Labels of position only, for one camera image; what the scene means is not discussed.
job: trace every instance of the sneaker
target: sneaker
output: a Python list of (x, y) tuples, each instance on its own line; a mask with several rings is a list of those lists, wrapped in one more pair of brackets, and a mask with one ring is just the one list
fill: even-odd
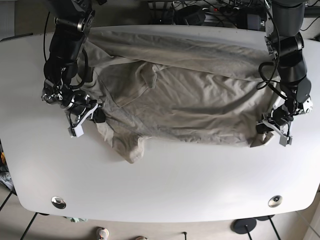
[(144, 236), (139, 236), (135, 240), (148, 240), (148, 238), (146, 238)]
[(109, 231), (103, 227), (100, 227), (96, 231), (97, 240), (107, 240), (109, 237)]
[(0, 172), (0, 183), (4, 184), (10, 191), (14, 189), (14, 183), (9, 172)]

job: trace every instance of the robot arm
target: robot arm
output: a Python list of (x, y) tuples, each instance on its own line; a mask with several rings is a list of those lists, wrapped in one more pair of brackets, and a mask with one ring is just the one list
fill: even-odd
[(271, 113), (264, 113), (256, 129), (259, 134), (276, 131), (280, 134), (280, 144), (283, 146), (292, 143), (290, 129), (294, 116), (308, 114), (313, 108), (310, 98), (311, 82), (307, 78), (307, 66), (303, 57), (304, 41), (300, 34), (304, 12), (305, 0), (272, 1), (272, 15), (278, 32), (274, 29), (266, 37), (266, 44), (270, 55), (278, 58), (279, 84), (285, 93), (281, 97), (285, 102)]
[[(45, 0), (47, 8), (55, 16), (55, 32), (50, 44), (50, 55), (44, 65), (42, 99), (48, 104), (59, 104), (65, 110), (70, 123), (71, 137), (83, 135), (81, 124), (85, 120), (102, 123), (106, 120), (101, 105), (79, 90), (88, 78), (88, 56), (83, 43), (90, 32), (95, 16), (91, 0)], [(85, 59), (82, 82), (71, 85), (78, 72), (78, 55)]]
[[(272, 131), (280, 134), (283, 146), (291, 144), (291, 123), (294, 116), (307, 114), (313, 104), (310, 98), (311, 83), (307, 78), (307, 66), (302, 49), (304, 41), (300, 28), (304, 19), (306, 0), (273, 0), (273, 21), (276, 27), (266, 37), (269, 53), (278, 63), (280, 89), (285, 96), (282, 106), (262, 115), (256, 129), (259, 134)], [(83, 43), (89, 34), (95, 11), (91, 0), (44, 0), (47, 8), (55, 15), (56, 28), (50, 44), (50, 56), (44, 65), (45, 82), (42, 99), (48, 104), (59, 104), (65, 110), (70, 123), (72, 137), (83, 134), (81, 124), (86, 120), (102, 123), (106, 116), (101, 105), (82, 90), (79, 90), (88, 78), (88, 56)], [(78, 72), (78, 55), (83, 53), (85, 70), (82, 82), (71, 85), (71, 79)], [(259, 70), (273, 63), (261, 64)]]

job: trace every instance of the white table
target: white table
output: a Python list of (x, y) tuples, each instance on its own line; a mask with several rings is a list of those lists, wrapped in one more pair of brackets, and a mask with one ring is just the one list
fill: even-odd
[[(180, 36), (266, 49), (262, 32), (193, 26), (117, 26), (112, 31)], [(42, 35), (0, 43), (0, 137), (21, 204), (59, 216), (124, 222), (202, 222), (297, 211), (320, 182), (320, 43), (304, 57), (314, 111), (295, 119), (293, 145), (227, 147), (151, 139), (129, 164), (93, 123), (70, 138), (59, 106), (41, 101)], [(283, 202), (268, 206), (276, 195)], [(57, 209), (53, 196), (67, 206)]]

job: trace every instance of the black wire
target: black wire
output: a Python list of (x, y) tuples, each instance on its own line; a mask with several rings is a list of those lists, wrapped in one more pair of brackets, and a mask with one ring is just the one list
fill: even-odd
[(236, 28), (238, 28), (237, 25), (236, 25), (228, 16), (226, 16), (223, 12), (221, 12), (219, 8), (217, 8), (217, 7), (215, 7), (214, 5), (212, 5), (212, 4), (211, 4), (210, 2), (208, 2), (207, 0), (201, 0), (201, 1), (204, 1), (204, 2), (206, 2), (207, 4), (209, 4), (210, 6), (212, 6), (214, 9), (217, 9), (217, 10), (221, 13), (222, 16), (224, 16), (230, 23), (232, 23)]
[(47, 32), (47, 25), (48, 25), (49, 16), (50, 16), (50, 12), (48, 12), (48, 16), (46, 17), (46, 20), (45, 20), (44, 33), (43, 33), (43, 55), (44, 55), (44, 60), (45, 61), (47, 61), (47, 56), (46, 56), (46, 32)]
[(281, 98), (283, 98), (284, 100), (287, 100), (287, 97), (283, 96), (281, 94), (280, 91), (278, 91), (272, 84), (270, 83), (277, 83), (277, 84), (281, 84), (281, 82), (279, 81), (274, 81), (274, 80), (270, 80), (270, 79), (267, 79), (266, 76), (264, 75), (263, 73), (263, 68), (265, 66), (273, 66), (274, 63), (273, 62), (263, 62), (260, 64), (259, 66), (259, 74), (262, 78), (263, 81), (259, 82), (257, 85), (256, 85), (256, 89), (257, 90), (261, 90), (261, 89), (264, 89), (266, 86), (268, 86), (272, 91), (274, 91), (278, 96), (280, 96)]
[(259, 66), (259, 73), (260, 73), (260, 76), (261, 76), (261, 78), (262, 78), (262, 80), (263, 80), (262, 83), (265, 83), (265, 84), (264, 84), (263, 86), (259, 87), (259, 85), (261, 84), (261, 82), (260, 82), (260, 83), (256, 86), (256, 89), (257, 89), (257, 90), (261, 90), (261, 89), (264, 89), (264, 88), (266, 88), (266, 87), (268, 86), (268, 87), (271, 88), (276, 94), (278, 94), (281, 98), (284, 98), (284, 96), (283, 96), (278, 90), (276, 90), (276, 89), (274, 88), (274, 86), (270, 85), (270, 83), (272, 82), (272, 79), (274, 78), (274, 75), (275, 75), (275, 73), (276, 73), (276, 71), (277, 71), (277, 69), (278, 69), (279, 61), (280, 61), (280, 55), (281, 55), (281, 43), (280, 43), (279, 30), (278, 30), (277, 25), (276, 25), (276, 23), (275, 23), (275, 20), (274, 20), (274, 18), (272, 17), (272, 15), (271, 15), (270, 11), (268, 10), (268, 8), (267, 8), (264, 4), (262, 4), (262, 5), (263, 5), (263, 7), (265, 8), (266, 13), (269, 15), (269, 18), (271, 19), (272, 24), (273, 24), (273, 28), (275, 29), (276, 37), (277, 37), (277, 40), (278, 40), (278, 49), (277, 49), (277, 56), (276, 56), (276, 59), (275, 59), (275, 64), (272, 64), (272, 65), (274, 65), (274, 69), (273, 69), (273, 72), (272, 72), (271, 77), (270, 77), (269, 80), (264, 76), (264, 74), (263, 74), (263, 72), (262, 72), (262, 68), (263, 68), (264, 66), (270, 66), (270, 63), (268, 63), (268, 62), (263, 62), (263, 63), (260, 64), (260, 66)]
[(75, 85), (75, 86), (70, 85), (70, 89), (72, 89), (72, 90), (81, 88), (85, 84), (85, 82), (86, 82), (86, 80), (88, 78), (88, 72), (89, 72), (88, 54), (87, 54), (87, 52), (86, 52), (86, 50), (84, 48), (82, 49), (82, 53), (84, 55), (84, 74), (83, 74), (83, 79), (78, 85)]
[(316, 5), (318, 2), (320, 2), (320, 0), (316, 1), (314, 4), (308, 6), (308, 7), (313, 7), (314, 5)]
[(300, 29), (300, 30), (301, 30), (302, 32), (307, 31), (307, 30), (312, 26), (312, 24), (314, 24), (315, 21), (317, 21), (318, 19), (320, 19), (320, 16), (318, 16), (315, 20), (313, 20), (313, 22), (312, 22), (306, 29)]
[(254, 0), (250, 0), (249, 4), (247, 5), (247, 7), (250, 7), (250, 5), (253, 3)]

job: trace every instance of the beige cloth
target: beige cloth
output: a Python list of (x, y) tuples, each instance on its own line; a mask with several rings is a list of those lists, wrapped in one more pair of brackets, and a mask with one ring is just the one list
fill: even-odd
[(256, 90), (267, 52), (188, 39), (93, 29), (85, 44), (94, 84), (83, 87), (104, 103), (104, 140), (129, 163), (144, 140), (250, 146), (264, 143), (256, 122), (277, 97)]

